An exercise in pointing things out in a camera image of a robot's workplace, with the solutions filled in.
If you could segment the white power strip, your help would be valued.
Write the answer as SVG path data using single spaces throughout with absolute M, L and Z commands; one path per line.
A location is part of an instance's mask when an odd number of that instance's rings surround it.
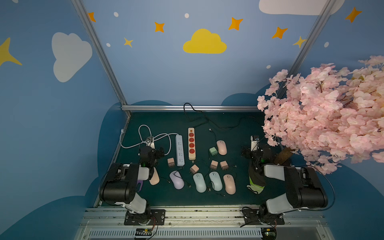
M 177 152 L 177 166 L 183 167 L 185 165 L 184 146 L 182 135 L 176 135 L 176 152 Z

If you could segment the purple wireless mouse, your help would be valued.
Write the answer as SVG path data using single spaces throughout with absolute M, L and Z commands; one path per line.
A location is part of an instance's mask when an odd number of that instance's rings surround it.
M 181 190 L 185 186 L 185 182 L 178 171 L 171 172 L 170 179 L 176 190 Z

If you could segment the cream red power strip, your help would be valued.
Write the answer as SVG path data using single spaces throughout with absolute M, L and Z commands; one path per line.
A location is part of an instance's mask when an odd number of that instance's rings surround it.
M 196 139 L 195 129 L 188 128 L 188 157 L 190 161 L 196 160 Z

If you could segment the green charger adapter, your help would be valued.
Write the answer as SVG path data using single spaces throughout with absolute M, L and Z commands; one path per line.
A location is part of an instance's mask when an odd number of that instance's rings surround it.
M 218 154 L 218 150 L 215 147 L 210 148 L 209 152 L 212 156 L 216 156 Z

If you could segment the light green wireless mouse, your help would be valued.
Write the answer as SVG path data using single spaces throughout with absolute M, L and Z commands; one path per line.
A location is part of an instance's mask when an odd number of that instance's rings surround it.
M 196 173 L 193 175 L 193 180 L 196 185 L 196 190 L 199 193 L 204 193 L 207 190 L 204 176 L 201 173 Z

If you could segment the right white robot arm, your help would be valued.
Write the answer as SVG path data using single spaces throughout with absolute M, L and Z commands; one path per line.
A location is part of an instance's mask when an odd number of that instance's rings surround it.
M 279 215 L 295 210 L 319 211 L 328 206 L 328 196 L 314 168 L 291 167 L 270 163 L 271 150 L 242 149 L 241 155 L 249 159 L 247 189 L 261 194 L 266 179 L 276 179 L 285 184 L 285 193 L 266 200 L 264 208 L 269 214 Z

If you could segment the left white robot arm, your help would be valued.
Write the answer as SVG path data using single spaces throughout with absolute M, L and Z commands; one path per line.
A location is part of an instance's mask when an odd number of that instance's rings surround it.
M 138 182 L 149 181 L 151 185 L 160 182 L 156 169 L 158 159 L 165 156 L 163 148 L 144 146 L 139 150 L 138 164 L 112 164 L 99 187 L 102 202 L 127 209 L 129 214 L 148 216 L 151 213 L 147 200 L 137 191 Z

